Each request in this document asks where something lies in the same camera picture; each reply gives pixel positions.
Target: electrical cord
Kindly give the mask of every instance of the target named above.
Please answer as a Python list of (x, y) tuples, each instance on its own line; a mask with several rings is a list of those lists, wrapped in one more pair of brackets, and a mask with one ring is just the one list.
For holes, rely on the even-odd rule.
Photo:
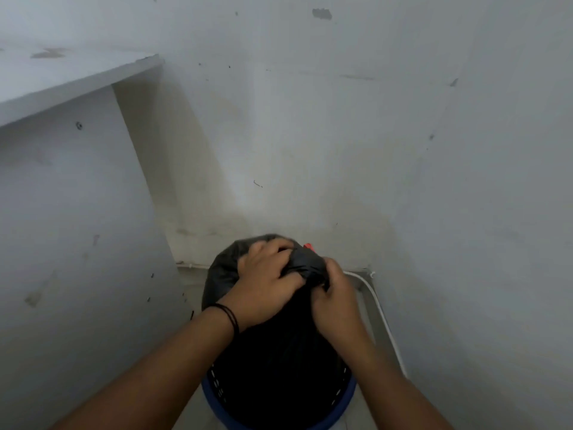
[(344, 271), (343, 273), (346, 274), (347, 276), (352, 276), (352, 277), (355, 277), (357, 279), (360, 279), (362, 281), (362, 283), (364, 285), (366, 285), (366, 288), (368, 288), (368, 291), (370, 291), (370, 294), (372, 295), (372, 298), (374, 299), (374, 302), (376, 303), (376, 306), (378, 308), (378, 312), (380, 312), (380, 316), (382, 317), (382, 321), (384, 322), (384, 327), (386, 328), (386, 331), (388, 332), (388, 337), (390, 338), (390, 342), (392, 343), (392, 347), (394, 348), (394, 353), (396, 354), (396, 359), (398, 360), (398, 364), (400, 364), (400, 369), (402, 370), (402, 374), (404, 374), (405, 377), (408, 377), (408, 375), (406, 373), (406, 367), (404, 365), (404, 362), (402, 361), (402, 357), (400, 356), (400, 351), (398, 350), (398, 346), (396, 345), (396, 341), (394, 340), (394, 337), (392, 336), (392, 332), (390, 331), (390, 326), (388, 325), (388, 322), (386, 321), (386, 317), (384, 316), (384, 311), (382, 310), (382, 307), (380, 306), (380, 302), (378, 301), (378, 297), (376, 296), (376, 292), (370, 286), (368, 281), (366, 279), (364, 279), (362, 276), (360, 276), (359, 274), (352, 273), (352, 272), (346, 272), (346, 271)]

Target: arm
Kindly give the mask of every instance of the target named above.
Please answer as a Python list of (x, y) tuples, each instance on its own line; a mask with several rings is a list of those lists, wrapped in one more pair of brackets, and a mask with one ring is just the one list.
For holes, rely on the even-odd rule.
[[(238, 263), (240, 280), (219, 303), (230, 308), (241, 331), (274, 316), (304, 281), (281, 279), (292, 242), (257, 242)], [(217, 356), (231, 343), (224, 311), (207, 308), (157, 350), (98, 392), (53, 430), (171, 429)]]
[(312, 294), (319, 332), (352, 370), (379, 429), (452, 427), (422, 393), (379, 354), (362, 323), (354, 288), (334, 260), (326, 259), (331, 287)]

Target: black garbage bag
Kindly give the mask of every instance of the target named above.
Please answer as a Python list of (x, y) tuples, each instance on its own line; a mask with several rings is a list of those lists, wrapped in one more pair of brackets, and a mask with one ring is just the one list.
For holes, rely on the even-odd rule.
[[(209, 268), (203, 309), (239, 280), (237, 262), (250, 245), (277, 237), (238, 240), (219, 253)], [(312, 320), (311, 290), (328, 286), (326, 264), (312, 250), (294, 243), (282, 275), (296, 271), (306, 279), (305, 286), (273, 318), (241, 333), (207, 374), (226, 412), (253, 430), (310, 428), (336, 407), (351, 377)]]

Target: person's right hand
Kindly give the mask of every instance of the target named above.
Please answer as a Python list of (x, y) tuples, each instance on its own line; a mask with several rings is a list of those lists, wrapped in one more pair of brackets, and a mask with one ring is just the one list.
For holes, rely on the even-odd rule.
[(356, 345), (370, 341), (362, 323), (356, 291), (335, 260), (325, 258), (330, 280), (327, 292), (312, 290), (312, 318), (320, 334), (348, 361)]

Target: wall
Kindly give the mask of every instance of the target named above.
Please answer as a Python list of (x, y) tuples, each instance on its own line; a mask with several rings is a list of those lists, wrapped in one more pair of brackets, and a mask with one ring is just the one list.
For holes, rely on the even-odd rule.
[(116, 93), (177, 260), (275, 231), (354, 268), (379, 253), (490, 1), (1, 0), (0, 36), (165, 58)]
[(573, 0), (495, 0), (375, 263), (456, 428), (573, 422)]
[(0, 128), (0, 198), (0, 428), (42, 429), (190, 308), (111, 87)]

